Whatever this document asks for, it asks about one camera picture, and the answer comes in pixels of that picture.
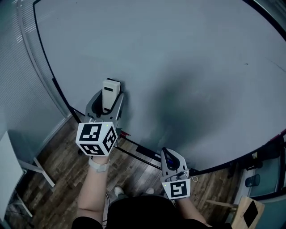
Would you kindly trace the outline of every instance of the wooden stool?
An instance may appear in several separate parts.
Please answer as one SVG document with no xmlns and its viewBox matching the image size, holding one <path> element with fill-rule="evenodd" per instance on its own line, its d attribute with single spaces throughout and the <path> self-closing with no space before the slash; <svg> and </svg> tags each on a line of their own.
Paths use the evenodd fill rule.
<svg viewBox="0 0 286 229">
<path fill-rule="evenodd" d="M 250 227 L 248 227 L 246 225 L 246 222 L 244 221 L 244 213 L 247 210 L 247 208 L 249 207 L 250 203 L 254 201 L 258 214 L 255 217 L 254 221 L 252 222 L 252 224 L 250 225 Z M 264 211 L 264 207 L 265 205 L 257 202 L 256 200 L 253 200 L 249 197 L 243 196 L 240 199 L 239 204 L 228 204 L 228 203 L 222 203 L 222 202 L 217 202 L 217 201 L 213 201 L 213 200 L 207 200 L 208 203 L 211 204 L 216 204 L 219 206 L 223 206 L 223 207 L 227 207 L 227 208 L 231 208 L 232 212 L 235 212 L 235 216 L 233 218 L 231 227 L 232 229 L 254 229 Z"/>
</svg>

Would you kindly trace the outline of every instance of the black shirt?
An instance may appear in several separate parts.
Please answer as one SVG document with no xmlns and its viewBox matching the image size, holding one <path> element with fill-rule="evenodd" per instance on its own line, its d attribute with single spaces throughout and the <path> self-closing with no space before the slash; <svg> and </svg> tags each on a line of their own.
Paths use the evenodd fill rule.
<svg viewBox="0 0 286 229">
<path fill-rule="evenodd" d="M 111 204 L 107 215 L 107 229 L 125 228 L 188 228 L 207 229 L 197 220 L 185 220 L 172 202 L 163 197 L 144 195 L 118 200 Z M 89 217 L 78 217 L 72 229 L 102 229 L 96 220 Z M 219 228 L 228 229 L 230 225 Z"/>
</svg>

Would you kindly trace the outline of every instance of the white watch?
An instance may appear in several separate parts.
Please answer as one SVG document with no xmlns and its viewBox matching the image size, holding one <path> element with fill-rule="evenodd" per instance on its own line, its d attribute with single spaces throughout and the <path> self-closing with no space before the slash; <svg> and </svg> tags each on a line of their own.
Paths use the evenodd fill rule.
<svg viewBox="0 0 286 229">
<path fill-rule="evenodd" d="M 93 161 L 93 157 L 89 157 L 89 161 L 88 164 L 94 169 L 96 170 L 98 173 L 103 173 L 105 171 L 108 170 L 109 168 L 109 164 L 110 164 L 110 160 L 108 161 L 107 164 L 101 165 L 101 164 L 97 164 L 96 162 Z"/>
</svg>

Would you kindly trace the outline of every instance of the white marker cube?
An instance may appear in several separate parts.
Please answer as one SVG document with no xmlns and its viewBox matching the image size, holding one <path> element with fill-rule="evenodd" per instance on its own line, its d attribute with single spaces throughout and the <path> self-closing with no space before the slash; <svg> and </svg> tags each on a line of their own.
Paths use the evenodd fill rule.
<svg viewBox="0 0 286 229">
<path fill-rule="evenodd" d="M 112 122 L 79 123 L 76 144 L 89 156 L 108 156 L 117 140 Z"/>
<path fill-rule="evenodd" d="M 169 199 L 180 199 L 190 196 L 191 179 L 162 182 Z"/>
</svg>

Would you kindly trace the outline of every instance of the person's right arm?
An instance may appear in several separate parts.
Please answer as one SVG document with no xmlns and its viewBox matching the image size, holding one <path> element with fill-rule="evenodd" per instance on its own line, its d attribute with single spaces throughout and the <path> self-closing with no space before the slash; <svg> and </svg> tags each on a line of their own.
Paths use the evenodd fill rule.
<svg viewBox="0 0 286 229">
<path fill-rule="evenodd" d="M 177 199 L 176 203 L 184 219 L 194 219 L 208 227 L 211 227 L 206 223 L 205 218 L 198 212 L 189 197 Z"/>
</svg>

